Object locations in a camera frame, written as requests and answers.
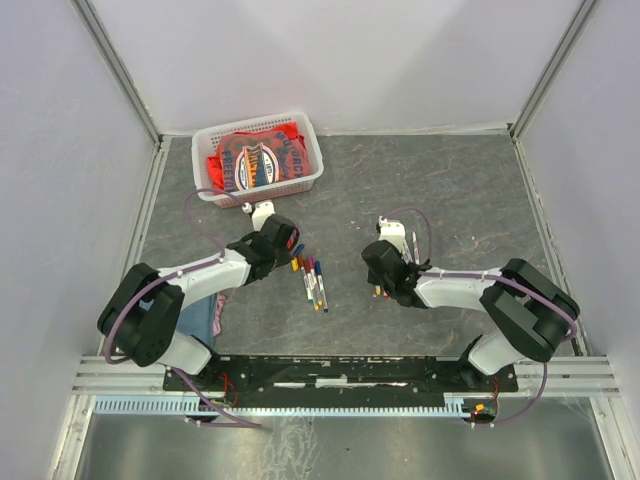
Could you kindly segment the red cap marker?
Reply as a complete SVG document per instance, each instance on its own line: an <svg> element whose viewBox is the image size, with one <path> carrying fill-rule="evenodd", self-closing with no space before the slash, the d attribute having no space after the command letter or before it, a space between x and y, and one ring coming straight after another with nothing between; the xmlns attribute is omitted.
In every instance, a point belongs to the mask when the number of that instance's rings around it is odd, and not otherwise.
<svg viewBox="0 0 640 480"><path fill-rule="evenodd" d="M403 244L402 247L402 256L405 262L410 263L413 261L412 256L409 252L409 247L406 243Z"/></svg>

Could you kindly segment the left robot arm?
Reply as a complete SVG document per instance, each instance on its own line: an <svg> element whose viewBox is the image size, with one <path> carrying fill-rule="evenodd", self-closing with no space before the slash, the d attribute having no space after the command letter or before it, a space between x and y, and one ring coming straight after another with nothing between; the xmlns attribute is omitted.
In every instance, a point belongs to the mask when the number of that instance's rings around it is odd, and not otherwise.
<svg viewBox="0 0 640 480"><path fill-rule="evenodd" d="M264 279L291 260L299 230L271 214L259 228L205 259L168 269L130 268L97 321L110 364L133 361L180 370L199 390L215 387L221 368L213 349L177 329L181 312L223 290Z"/></svg>

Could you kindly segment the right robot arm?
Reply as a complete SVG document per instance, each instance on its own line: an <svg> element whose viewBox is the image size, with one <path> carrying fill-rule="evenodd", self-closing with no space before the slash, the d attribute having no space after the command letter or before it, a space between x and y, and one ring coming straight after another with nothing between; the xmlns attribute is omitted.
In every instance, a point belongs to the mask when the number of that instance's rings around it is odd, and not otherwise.
<svg viewBox="0 0 640 480"><path fill-rule="evenodd" d="M459 382L478 391L499 370L522 359L548 362L577 335L578 304L527 261L502 268L444 270L407 262L387 240L361 254L368 281L408 308L459 308L486 313L496 330L474 341L457 367Z"/></svg>

